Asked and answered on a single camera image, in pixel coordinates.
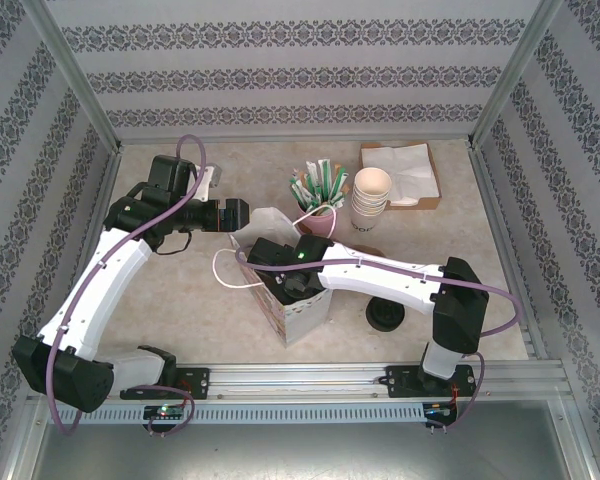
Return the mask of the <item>circuit board green light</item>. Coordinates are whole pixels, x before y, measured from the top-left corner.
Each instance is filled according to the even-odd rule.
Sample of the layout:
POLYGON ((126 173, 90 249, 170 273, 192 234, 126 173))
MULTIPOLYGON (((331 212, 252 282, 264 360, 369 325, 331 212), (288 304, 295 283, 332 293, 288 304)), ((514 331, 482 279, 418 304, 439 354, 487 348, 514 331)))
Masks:
POLYGON ((185 408, 180 405, 146 406, 143 411, 144 420, 181 420, 185 408))

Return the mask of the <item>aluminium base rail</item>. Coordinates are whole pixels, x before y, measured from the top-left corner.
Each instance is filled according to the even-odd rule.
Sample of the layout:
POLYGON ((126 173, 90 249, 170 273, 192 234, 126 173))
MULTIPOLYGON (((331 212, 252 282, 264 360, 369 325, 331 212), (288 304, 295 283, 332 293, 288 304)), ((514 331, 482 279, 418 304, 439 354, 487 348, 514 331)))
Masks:
MULTIPOLYGON (((560 361, 488 361, 465 360, 476 376, 479 400, 551 400, 570 398, 572 387, 560 361)), ((244 364, 187 365, 208 368, 208 401, 320 402, 357 401, 390 398, 385 385, 378 382, 376 370, 384 363, 332 364, 244 364)), ((451 397, 428 399, 448 400, 451 397)))

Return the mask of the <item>aluminium back rail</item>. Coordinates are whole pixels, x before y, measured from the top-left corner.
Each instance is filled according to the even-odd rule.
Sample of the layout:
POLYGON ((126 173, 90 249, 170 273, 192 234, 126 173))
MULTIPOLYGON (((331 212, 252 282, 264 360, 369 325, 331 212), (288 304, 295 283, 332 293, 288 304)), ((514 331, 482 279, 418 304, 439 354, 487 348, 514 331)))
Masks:
POLYGON ((438 140, 469 140, 469 134, 459 133, 415 133, 415 134, 316 134, 316 135, 233 135, 233 136, 200 136, 205 144, 210 143, 262 143, 262 142, 418 142, 438 140))

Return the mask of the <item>brown cardboard cup carrier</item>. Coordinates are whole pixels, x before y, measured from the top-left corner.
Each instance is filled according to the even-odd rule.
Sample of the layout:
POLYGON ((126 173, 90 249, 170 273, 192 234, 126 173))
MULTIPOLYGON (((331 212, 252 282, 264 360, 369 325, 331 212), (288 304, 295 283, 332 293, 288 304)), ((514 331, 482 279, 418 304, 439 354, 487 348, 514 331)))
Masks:
POLYGON ((360 257, 360 256, 372 256, 372 257, 381 257, 385 258, 386 255, 377 248, 364 246, 364 245, 355 245, 353 247, 337 243, 334 245, 334 249, 336 252, 337 258, 348 258, 348 257, 360 257))

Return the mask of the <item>pink cup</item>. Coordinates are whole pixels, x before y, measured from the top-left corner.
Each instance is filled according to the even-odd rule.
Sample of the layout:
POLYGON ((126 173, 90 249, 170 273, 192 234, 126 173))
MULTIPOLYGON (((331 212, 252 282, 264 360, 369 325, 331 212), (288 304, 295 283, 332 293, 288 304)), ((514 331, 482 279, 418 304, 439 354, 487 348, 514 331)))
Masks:
POLYGON ((302 233, 313 234, 330 238, 335 232, 337 224, 337 210, 329 204, 300 210, 299 217, 293 225, 302 233))

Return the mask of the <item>white paper cup dark print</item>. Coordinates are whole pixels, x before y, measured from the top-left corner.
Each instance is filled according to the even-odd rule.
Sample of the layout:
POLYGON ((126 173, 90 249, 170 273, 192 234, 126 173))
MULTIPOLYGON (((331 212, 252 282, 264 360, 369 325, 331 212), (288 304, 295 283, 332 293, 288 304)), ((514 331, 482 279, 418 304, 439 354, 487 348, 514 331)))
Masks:
POLYGON ((350 221, 355 230, 357 230, 359 232, 369 232, 369 231, 373 230, 374 227, 378 224, 381 214, 378 216, 375 216, 375 217, 364 216, 364 215, 358 214, 351 207, 350 221))

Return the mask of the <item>aluminium frame post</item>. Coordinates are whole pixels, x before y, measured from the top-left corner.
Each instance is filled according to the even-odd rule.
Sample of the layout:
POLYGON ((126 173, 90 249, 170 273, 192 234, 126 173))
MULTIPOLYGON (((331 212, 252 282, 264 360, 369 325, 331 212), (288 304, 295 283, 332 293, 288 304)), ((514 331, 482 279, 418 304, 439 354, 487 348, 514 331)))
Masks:
POLYGON ((510 93, 520 80, 535 49, 562 4, 563 0, 539 0, 518 44, 496 82, 492 94, 484 105, 474 129, 469 135, 469 144, 473 149, 480 146, 489 134, 510 93))
POLYGON ((46 0, 19 1, 54 57, 68 85, 74 91, 100 139, 109 150, 117 150, 121 141, 61 28, 51 14, 46 0))

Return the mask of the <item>white patterned paper bag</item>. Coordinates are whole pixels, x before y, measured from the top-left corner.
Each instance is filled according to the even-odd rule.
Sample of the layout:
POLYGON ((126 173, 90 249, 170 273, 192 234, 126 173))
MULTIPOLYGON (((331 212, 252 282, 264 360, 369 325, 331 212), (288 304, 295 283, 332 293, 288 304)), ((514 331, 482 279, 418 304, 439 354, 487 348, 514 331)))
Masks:
MULTIPOLYGON (((301 234, 278 209, 257 208, 251 213, 246 227, 229 234, 232 247, 228 252, 235 259, 245 260, 250 248, 260 237, 280 247, 295 247, 301 234)), ((249 290, 284 345, 297 342, 327 320, 332 299, 330 290, 323 290, 308 299, 295 300, 286 296, 274 279, 260 277, 244 265, 240 265, 239 269, 245 282, 241 285, 229 284, 218 275, 217 260, 212 261, 211 268, 216 281, 229 289, 249 290)))

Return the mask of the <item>black mounting plate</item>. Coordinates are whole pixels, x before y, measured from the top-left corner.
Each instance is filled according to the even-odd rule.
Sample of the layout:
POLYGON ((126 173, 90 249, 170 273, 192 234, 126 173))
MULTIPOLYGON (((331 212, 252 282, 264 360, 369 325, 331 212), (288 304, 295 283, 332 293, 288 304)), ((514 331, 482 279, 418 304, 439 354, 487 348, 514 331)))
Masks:
MULTIPOLYGON (((172 388, 187 391, 194 400, 205 400, 208 396, 210 370, 208 368, 176 369, 172 388)), ((151 390, 147 388, 131 388, 120 392, 122 400, 183 400, 184 396, 177 392, 151 390)))
POLYGON ((450 379, 440 379, 426 374, 416 365, 387 366, 387 375, 378 382, 388 389, 390 398, 433 398, 471 397, 476 390, 477 380, 470 365, 457 365, 450 379))

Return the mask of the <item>black plastic cup lid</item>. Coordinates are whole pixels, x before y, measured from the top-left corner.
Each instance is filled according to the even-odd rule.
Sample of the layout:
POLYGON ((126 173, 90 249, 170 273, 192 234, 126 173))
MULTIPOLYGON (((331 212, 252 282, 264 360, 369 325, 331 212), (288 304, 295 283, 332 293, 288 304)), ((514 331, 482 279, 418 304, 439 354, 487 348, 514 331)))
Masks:
POLYGON ((404 321, 405 307, 397 302, 372 297, 365 310, 369 325, 380 332, 392 332, 404 321))

